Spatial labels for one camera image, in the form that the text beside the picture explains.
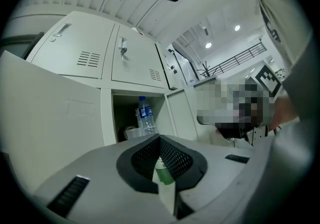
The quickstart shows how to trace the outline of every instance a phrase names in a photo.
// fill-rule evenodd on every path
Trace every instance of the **vent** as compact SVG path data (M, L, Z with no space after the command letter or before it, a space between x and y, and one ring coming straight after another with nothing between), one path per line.
M161 76L160 76L160 73L158 71L151 70L151 69L149 69L149 71L150 71L151 79L157 80L157 81L161 81Z
M241 157L236 155L227 155L225 158L243 164L246 164L249 161L249 158L247 157Z
M48 209L61 217L66 217L80 195L89 183L89 179L76 176L56 197L49 203Z
M100 55L95 54L95 53L89 53L89 52L84 52L82 51L77 65L82 65L82 66L89 66L89 67L98 67L100 61Z

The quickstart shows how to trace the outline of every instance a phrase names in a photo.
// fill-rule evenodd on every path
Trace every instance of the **clear plastic bottle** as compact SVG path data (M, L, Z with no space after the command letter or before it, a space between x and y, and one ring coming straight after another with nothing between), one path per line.
M139 98L139 114L142 121L142 134L151 135L157 133L157 128L154 121L152 110L146 98L140 96Z

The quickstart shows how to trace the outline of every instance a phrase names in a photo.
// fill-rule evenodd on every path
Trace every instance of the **ceiling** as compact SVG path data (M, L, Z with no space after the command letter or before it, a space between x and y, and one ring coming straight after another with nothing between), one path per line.
M72 10L113 17L137 27L164 46L184 34L200 58L256 26L257 0L21 0L15 17L37 14L68 14ZM235 24L241 24L236 34ZM205 26L206 36L199 26ZM212 42L212 48L204 45Z

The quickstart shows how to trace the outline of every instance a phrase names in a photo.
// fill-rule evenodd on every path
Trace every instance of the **bottle label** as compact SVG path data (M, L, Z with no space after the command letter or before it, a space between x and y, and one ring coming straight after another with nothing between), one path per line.
M150 107L143 107L139 109L140 118L152 116L152 110Z

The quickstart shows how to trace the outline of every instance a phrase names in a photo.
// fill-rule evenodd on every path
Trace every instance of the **railing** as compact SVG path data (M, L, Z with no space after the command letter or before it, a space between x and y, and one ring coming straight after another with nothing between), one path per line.
M210 66L207 67L207 64L205 65L203 64L204 70L200 70L200 71L203 71L201 75L206 78L210 76L218 76L222 73L225 73L228 70L231 70L232 68L239 66L240 64L250 60L251 58L256 57L257 55L265 52L266 50L267 50L266 47L263 45L262 42L260 42L257 45L254 45L253 47L248 48L247 50L241 52L240 54L237 54L236 56L228 59L227 61L213 68L210 68Z

